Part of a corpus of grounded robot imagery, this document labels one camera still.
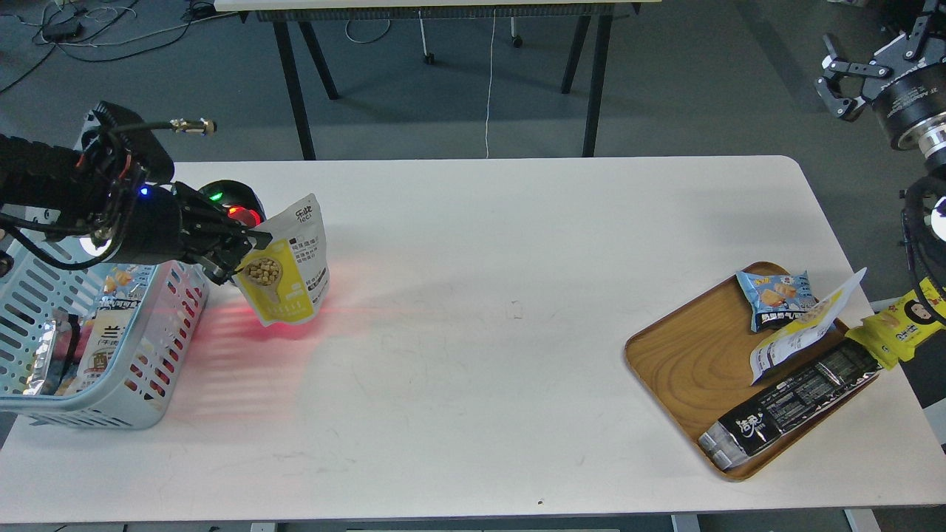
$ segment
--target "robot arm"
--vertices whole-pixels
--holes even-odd
[[[0,212],[0,229],[63,270],[99,262],[180,260],[200,264],[211,280],[223,283],[247,253],[272,240],[247,223],[262,220],[262,207],[245,186],[237,187],[244,204],[236,205],[211,199],[219,199],[217,192],[227,183],[200,191],[172,183],[174,166],[151,133],[155,129],[210,134],[215,126],[209,120],[144,122],[127,109],[101,102],[89,113],[74,150],[0,135],[0,208],[19,205],[55,213],[51,222],[38,222]],[[248,209],[254,217],[232,218]],[[58,260],[40,249],[27,230],[54,241],[80,238],[93,258]]]
[[[853,121],[868,105],[894,150],[919,149],[927,175],[902,192],[903,245],[907,269],[921,303],[939,322],[920,289],[925,270],[940,296],[943,284],[934,267],[946,268],[946,13],[938,0],[926,0],[909,33],[877,50],[867,63],[851,62],[831,35],[828,56],[815,89],[832,115]],[[860,94],[844,95],[840,81],[857,78]],[[925,199],[939,198],[933,206]]]

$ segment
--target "yellow snack bag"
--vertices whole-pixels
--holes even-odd
[[[309,194],[256,230],[272,235],[266,249],[247,254],[234,277],[264,326],[315,317],[328,290],[322,209]]]
[[[920,288],[934,310],[946,313],[946,302],[939,298],[928,277],[920,282]],[[917,346],[945,328],[923,307],[916,291],[862,322],[861,327],[849,330],[847,336],[866,347],[886,369],[913,359]]]

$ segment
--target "black table leg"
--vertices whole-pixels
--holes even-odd
[[[562,94],[571,92],[571,82],[575,79],[575,70],[578,68],[578,60],[582,57],[582,47],[585,45],[585,36],[588,33],[588,24],[591,22],[589,15],[578,17],[578,24],[575,26],[575,36],[571,40],[571,52],[569,52],[569,62],[565,65],[565,77],[562,78]]]
[[[591,65],[591,94],[585,121],[585,145],[582,157],[594,157],[598,139],[598,117],[601,114],[601,93],[604,90],[604,68],[607,66],[607,46],[611,41],[612,15],[598,16],[598,33],[594,42],[594,62]]]
[[[339,99],[339,93],[335,90],[335,81],[332,80],[332,73],[328,71],[328,64],[325,63],[325,56],[322,55],[322,47],[319,46],[319,40],[315,38],[315,30],[312,29],[312,23],[300,22],[299,30],[306,39],[308,53],[315,61],[315,69],[319,71],[319,78],[322,78],[322,86],[325,87],[325,94],[328,99]]]
[[[295,118],[296,132],[299,134],[299,145],[302,148],[302,158],[307,161],[315,160],[315,147],[312,144],[312,132],[308,128],[306,115],[306,101],[302,98],[302,85],[299,84],[299,72],[295,66],[295,56],[292,55],[292,41],[289,40],[289,29],[285,22],[272,23],[272,30],[276,34],[276,46],[279,48],[279,61],[283,64],[283,76],[286,77],[286,89],[289,91],[289,104],[292,105],[292,117]]]

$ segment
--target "blue snack bag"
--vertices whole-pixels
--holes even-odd
[[[817,301],[808,272],[799,275],[755,275],[736,272],[739,286],[752,307],[752,332],[788,325]]]

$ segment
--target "logo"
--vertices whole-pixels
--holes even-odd
[[[303,223],[312,218],[312,205],[306,205],[305,207],[297,210],[296,218],[299,220],[299,223]]]
[[[743,437],[750,437],[762,425],[762,412],[759,412],[757,416],[753,414],[746,419],[736,419],[736,424],[739,425],[739,430],[743,432]]]

